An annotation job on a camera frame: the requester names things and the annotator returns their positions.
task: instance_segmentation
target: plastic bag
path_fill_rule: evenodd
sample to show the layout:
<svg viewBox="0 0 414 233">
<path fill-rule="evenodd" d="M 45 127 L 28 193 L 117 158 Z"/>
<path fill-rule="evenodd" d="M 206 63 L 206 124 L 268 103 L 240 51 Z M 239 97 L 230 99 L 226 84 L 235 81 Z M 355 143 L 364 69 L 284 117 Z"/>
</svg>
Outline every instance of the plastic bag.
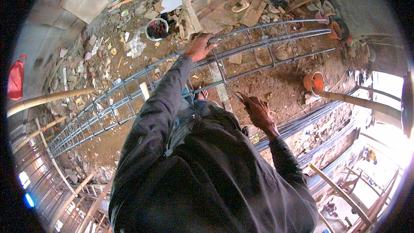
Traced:
<svg viewBox="0 0 414 233">
<path fill-rule="evenodd" d="M 131 54 L 132 59 L 138 57 L 142 54 L 142 51 L 145 49 L 147 44 L 140 41 L 140 35 L 134 36 L 129 42 L 131 46 L 131 51 L 128 54 Z"/>
<path fill-rule="evenodd" d="M 27 56 L 23 53 L 10 69 L 7 97 L 14 101 L 20 100 L 23 96 L 24 64 L 26 60 Z"/>
</svg>

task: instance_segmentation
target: person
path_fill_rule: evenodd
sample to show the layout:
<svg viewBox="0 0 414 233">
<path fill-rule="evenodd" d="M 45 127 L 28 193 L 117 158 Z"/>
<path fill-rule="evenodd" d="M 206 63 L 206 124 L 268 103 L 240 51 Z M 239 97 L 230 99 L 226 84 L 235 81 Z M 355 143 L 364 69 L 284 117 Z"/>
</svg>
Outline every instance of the person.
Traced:
<svg viewBox="0 0 414 233">
<path fill-rule="evenodd" d="M 366 151 L 366 157 L 363 157 L 362 160 L 367 160 L 369 162 L 370 160 L 374 161 L 374 165 L 377 164 L 377 157 L 375 155 L 375 152 L 372 148 L 368 148 Z"/>
<path fill-rule="evenodd" d="M 215 102 L 181 100 L 194 62 L 216 46 L 192 36 L 142 106 L 121 151 L 109 204 L 114 232 L 313 232 L 316 203 L 267 103 L 245 97 L 274 169 Z"/>
</svg>

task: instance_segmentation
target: red plastic bag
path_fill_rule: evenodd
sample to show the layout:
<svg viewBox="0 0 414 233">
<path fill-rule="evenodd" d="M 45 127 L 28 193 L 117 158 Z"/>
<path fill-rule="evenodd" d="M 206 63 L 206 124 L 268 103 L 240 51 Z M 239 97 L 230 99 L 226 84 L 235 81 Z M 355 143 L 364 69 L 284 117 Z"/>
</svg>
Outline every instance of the red plastic bag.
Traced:
<svg viewBox="0 0 414 233">
<path fill-rule="evenodd" d="M 10 69 L 9 81 L 7 84 L 7 97 L 14 101 L 20 100 L 23 96 L 23 65 L 26 63 L 26 60 L 27 56 L 23 53 Z"/>
</svg>

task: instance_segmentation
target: orange bucket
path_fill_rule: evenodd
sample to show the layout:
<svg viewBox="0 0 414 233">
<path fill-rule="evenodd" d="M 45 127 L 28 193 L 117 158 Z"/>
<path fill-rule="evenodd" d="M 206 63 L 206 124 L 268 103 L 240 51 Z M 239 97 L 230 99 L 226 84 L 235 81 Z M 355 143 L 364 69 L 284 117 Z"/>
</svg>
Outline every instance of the orange bucket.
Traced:
<svg viewBox="0 0 414 233">
<path fill-rule="evenodd" d="M 320 72 L 308 74 L 303 78 L 303 86 L 311 91 L 315 96 L 318 96 L 323 91 L 324 81 Z"/>
</svg>

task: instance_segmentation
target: rebar cage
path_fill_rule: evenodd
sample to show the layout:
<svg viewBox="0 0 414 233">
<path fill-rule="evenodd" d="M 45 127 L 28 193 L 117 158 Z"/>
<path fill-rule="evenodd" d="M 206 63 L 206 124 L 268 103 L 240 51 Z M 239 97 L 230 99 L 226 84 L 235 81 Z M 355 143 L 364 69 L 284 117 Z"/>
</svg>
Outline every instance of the rebar cage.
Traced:
<svg viewBox="0 0 414 233">
<path fill-rule="evenodd" d="M 242 76 L 257 72 L 262 69 L 275 67 L 277 65 L 295 61 L 307 56 L 311 56 L 313 54 L 319 54 L 334 50 L 335 48 L 329 48 L 316 52 L 311 52 L 309 54 L 295 54 L 293 47 L 293 42 L 295 40 L 327 34 L 330 33 L 331 30 L 314 29 L 289 33 L 287 29 L 287 24 L 313 22 L 318 20 L 319 19 L 303 19 L 257 24 L 253 27 L 240 29 L 210 39 L 209 43 L 218 41 L 218 47 L 216 47 L 212 51 L 211 56 L 206 57 L 203 60 L 195 63 L 194 67 L 191 69 L 191 72 L 199 70 L 207 65 L 214 65 L 215 63 L 220 71 L 221 80 L 194 90 L 193 84 L 189 76 L 186 84 L 188 93 L 183 94 L 182 97 L 194 96 L 194 94 L 201 92 L 204 89 L 208 89 L 210 87 L 220 84 L 226 84 L 231 80 L 238 79 Z M 285 33 L 270 37 L 268 28 L 279 25 L 283 26 Z M 254 40 L 254 36 L 252 36 L 251 34 L 253 31 L 256 33 L 256 38 L 258 38 L 257 40 Z M 246 44 L 232 49 L 225 49 L 224 51 L 219 50 L 219 47 L 225 48 L 225 45 L 220 45 L 220 40 L 228 38 L 231 35 L 240 33 L 246 33 L 248 39 Z M 272 50 L 275 50 L 274 45 L 277 43 L 288 43 L 289 47 L 292 49 L 292 58 L 288 58 L 286 60 L 278 60 L 272 52 Z M 223 60 L 243 52 L 253 52 L 257 61 L 255 50 L 260 47 L 264 47 L 268 50 L 271 60 L 270 64 L 260 66 L 259 68 L 254 68 L 241 74 L 228 77 Z M 113 88 L 103 92 L 103 94 L 99 96 L 96 100 L 94 100 L 89 106 L 85 107 L 84 110 L 80 111 L 77 114 L 77 116 L 73 118 L 72 121 L 69 122 L 62 129 L 62 131 L 49 143 L 49 156 L 51 158 L 55 158 L 61 155 L 62 153 L 70 150 L 71 148 L 74 148 L 77 145 L 85 142 L 86 140 L 101 134 L 102 132 L 111 130 L 115 126 L 120 126 L 126 123 L 127 121 L 134 119 L 138 115 L 139 109 L 145 101 L 145 98 L 140 89 L 140 84 L 146 82 L 148 90 L 153 91 L 163 77 L 161 69 L 158 66 L 165 63 L 166 61 L 175 61 L 178 55 L 182 52 L 183 51 L 173 53 L 163 58 L 162 60 L 145 66 L 139 72 L 133 74 L 129 78 L 122 79 L 121 82 L 115 85 Z M 157 73 L 157 76 L 155 76 L 156 79 L 154 79 L 153 76 L 153 79 L 151 80 L 150 75 L 154 74 L 155 72 Z"/>
</svg>

